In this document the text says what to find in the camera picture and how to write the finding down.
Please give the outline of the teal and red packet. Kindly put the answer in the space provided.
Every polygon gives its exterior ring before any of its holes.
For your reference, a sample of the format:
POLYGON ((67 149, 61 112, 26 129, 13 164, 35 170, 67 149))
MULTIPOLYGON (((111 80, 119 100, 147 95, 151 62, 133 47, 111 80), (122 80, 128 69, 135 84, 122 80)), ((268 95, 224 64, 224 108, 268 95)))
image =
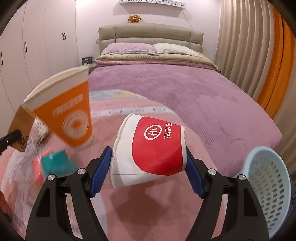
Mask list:
POLYGON ((51 149, 44 150, 32 161, 34 182, 42 185, 46 178, 54 174, 57 177, 72 175, 77 166, 69 159, 64 150, 53 152, 51 149))

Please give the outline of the small picture frame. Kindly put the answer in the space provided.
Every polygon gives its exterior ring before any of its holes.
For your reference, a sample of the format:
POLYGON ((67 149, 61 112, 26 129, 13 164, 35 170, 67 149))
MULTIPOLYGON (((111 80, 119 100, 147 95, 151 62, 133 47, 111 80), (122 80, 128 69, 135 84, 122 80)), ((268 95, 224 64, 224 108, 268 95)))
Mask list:
POLYGON ((93 63, 92 56, 82 58, 82 65, 88 65, 88 64, 92 64, 92 63, 93 63))

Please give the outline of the purple pillow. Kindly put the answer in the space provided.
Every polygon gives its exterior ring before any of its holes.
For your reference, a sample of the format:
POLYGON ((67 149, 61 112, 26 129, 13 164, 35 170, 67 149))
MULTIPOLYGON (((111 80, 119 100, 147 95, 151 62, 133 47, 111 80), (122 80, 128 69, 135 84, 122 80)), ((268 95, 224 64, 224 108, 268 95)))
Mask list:
POLYGON ((110 43, 101 53, 106 54, 148 54, 158 56, 155 47, 145 43, 110 43))

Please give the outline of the white dotted pillow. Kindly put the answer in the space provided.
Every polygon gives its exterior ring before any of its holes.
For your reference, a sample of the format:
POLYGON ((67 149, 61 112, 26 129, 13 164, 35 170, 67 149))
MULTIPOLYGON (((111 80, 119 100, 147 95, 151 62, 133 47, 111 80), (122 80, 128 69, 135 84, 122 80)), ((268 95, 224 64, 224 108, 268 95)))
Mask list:
POLYGON ((168 53, 168 54, 181 54, 181 55, 190 55, 190 56, 199 56, 200 53, 190 48, 182 45, 177 44, 170 44, 170 43, 156 43, 153 44, 153 47, 159 53, 168 53))

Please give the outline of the red and white paper cup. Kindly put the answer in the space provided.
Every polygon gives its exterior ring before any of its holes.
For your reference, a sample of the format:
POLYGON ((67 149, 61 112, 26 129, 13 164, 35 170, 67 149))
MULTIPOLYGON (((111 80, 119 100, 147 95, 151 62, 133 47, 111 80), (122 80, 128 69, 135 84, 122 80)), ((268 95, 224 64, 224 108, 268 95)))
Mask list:
POLYGON ((187 164, 185 127, 129 114, 113 145, 112 188, 137 185, 180 173, 187 164))

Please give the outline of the brown cardboard box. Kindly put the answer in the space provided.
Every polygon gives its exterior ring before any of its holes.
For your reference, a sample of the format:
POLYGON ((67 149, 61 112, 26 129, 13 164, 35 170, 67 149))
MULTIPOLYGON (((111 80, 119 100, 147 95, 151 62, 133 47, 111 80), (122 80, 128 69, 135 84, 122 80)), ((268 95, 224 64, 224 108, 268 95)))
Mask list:
POLYGON ((8 134, 12 134, 9 144, 14 149, 24 152, 36 115, 23 104, 20 105, 11 122, 8 134))

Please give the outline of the grey bedside table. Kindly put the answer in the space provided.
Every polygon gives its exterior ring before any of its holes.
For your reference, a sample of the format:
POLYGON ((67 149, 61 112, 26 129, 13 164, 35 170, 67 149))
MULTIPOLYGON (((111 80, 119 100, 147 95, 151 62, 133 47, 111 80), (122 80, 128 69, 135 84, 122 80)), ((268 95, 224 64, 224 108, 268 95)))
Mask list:
POLYGON ((92 71, 94 71, 97 68, 96 63, 91 64, 83 64, 82 66, 88 67, 88 73, 91 74, 92 71))

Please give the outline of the bed with purple cover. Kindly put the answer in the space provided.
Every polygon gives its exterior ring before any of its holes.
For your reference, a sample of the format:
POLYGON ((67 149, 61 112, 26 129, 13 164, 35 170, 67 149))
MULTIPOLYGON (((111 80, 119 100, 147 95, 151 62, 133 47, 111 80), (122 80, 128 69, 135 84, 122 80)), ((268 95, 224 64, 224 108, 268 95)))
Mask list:
POLYGON ((253 148, 276 149, 282 143, 268 114, 214 70, 165 64, 99 67, 89 76, 89 89, 127 90, 167 106, 201 138, 224 175, 237 173, 253 148))

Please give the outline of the orange curtain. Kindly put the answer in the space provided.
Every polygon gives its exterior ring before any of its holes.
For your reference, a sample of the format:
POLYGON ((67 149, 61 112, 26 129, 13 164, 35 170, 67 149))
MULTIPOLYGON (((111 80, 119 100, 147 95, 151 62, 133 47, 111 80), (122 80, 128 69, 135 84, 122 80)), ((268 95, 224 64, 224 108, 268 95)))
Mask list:
POLYGON ((257 103, 274 118, 285 97, 292 75, 295 37, 276 8, 274 13, 274 46, 269 71, 257 103))

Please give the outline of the folded beige blanket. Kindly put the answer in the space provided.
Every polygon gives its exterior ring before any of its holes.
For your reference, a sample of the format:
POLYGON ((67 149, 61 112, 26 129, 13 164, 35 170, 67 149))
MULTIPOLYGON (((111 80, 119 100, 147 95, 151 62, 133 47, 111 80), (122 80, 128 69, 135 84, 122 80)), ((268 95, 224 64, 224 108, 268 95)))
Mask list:
POLYGON ((132 64, 167 64, 198 67, 217 71, 216 65, 202 54, 198 56, 163 53, 148 54, 105 54, 95 59, 97 66, 132 65, 132 64))

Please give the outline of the orange plush toy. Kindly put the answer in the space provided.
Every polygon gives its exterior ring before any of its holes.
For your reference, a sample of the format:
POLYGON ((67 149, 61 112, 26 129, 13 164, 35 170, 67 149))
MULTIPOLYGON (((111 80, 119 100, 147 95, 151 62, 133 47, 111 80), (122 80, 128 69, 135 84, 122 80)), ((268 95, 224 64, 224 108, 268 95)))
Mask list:
POLYGON ((142 18, 139 15, 130 15, 128 17, 128 21, 131 23, 139 23, 142 20, 142 18))

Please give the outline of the white decorative wall shelf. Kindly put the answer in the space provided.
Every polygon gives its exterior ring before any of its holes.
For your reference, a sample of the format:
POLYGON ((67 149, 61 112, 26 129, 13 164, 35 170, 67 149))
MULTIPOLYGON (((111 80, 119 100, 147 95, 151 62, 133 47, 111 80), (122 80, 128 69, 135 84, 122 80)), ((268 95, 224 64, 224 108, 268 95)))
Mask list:
POLYGON ((119 0, 119 4, 161 4, 165 6, 173 6, 176 8, 185 9, 186 4, 180 1, 173 0, 119 0))

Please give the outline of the beige padded headboard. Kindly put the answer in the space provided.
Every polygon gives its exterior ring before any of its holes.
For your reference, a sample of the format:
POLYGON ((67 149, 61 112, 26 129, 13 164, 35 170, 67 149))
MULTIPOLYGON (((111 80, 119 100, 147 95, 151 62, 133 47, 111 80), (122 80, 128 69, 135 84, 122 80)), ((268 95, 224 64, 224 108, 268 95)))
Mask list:
POLYGON ((189 28, 153 23, 124 23, 98 28, 99 52, 110 44, 124 43, 170 43, 186 46, 193 51, 203 52, 202 32, 189 28))

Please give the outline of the orange and white paper cup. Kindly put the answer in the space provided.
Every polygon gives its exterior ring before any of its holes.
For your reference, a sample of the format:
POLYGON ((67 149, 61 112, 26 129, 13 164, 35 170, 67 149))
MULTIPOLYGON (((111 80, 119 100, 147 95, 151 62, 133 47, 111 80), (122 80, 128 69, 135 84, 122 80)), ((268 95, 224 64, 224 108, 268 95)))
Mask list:
POLYGON ((93 140, 88 78, 87 65, 62 71, 39 84, 23 101, 71 147, 86 147, 93 140))

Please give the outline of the beige curtain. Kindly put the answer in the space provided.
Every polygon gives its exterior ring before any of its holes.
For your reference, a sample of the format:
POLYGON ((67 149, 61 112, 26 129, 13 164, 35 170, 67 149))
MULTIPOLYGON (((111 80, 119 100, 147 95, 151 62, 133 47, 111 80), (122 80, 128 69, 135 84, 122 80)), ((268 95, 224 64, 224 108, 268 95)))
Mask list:
MULTIPOLYGON (((276 8, 295 37, 295 1, 222 1, 215 62, 221 73, 256 102, 274 46, 276 8)), ((279 153, 295 164, 295 56, 285 97, 272 118, 282 134, 279 153)))

